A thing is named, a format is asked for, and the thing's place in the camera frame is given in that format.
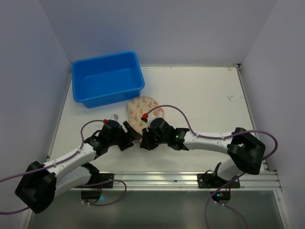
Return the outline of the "floral mesh laundry bag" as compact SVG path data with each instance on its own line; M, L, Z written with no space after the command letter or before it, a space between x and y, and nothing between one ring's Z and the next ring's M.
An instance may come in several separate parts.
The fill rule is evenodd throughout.
M149 96L139 96L130 100L127 103L129 125L142 134L142 130L147 127L147 124L141 119L142 116L157 106L157 101Z

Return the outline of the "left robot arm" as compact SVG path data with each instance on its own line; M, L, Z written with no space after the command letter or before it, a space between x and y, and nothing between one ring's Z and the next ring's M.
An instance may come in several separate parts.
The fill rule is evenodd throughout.
M82 138L81 145L71 152L44 164L31 163L23 174L15 195L34 213L43 212L60 194L74 187L97 187L110 181L102 178L91 161L107 153L111 146L123 151L142 138L128 122L104 120L100 130Z

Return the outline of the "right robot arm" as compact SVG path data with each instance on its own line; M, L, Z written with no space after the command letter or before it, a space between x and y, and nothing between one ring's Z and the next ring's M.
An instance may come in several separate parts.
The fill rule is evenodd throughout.
M229 135L223 133L203 136L189 128L174 128L163 118L153 119L142 130L140 147L153 150L166 144L173 150L207 150L229 156L217 164L214 177L229 181L242 173L258 175L265 153L265 144L243 128L236 128Z

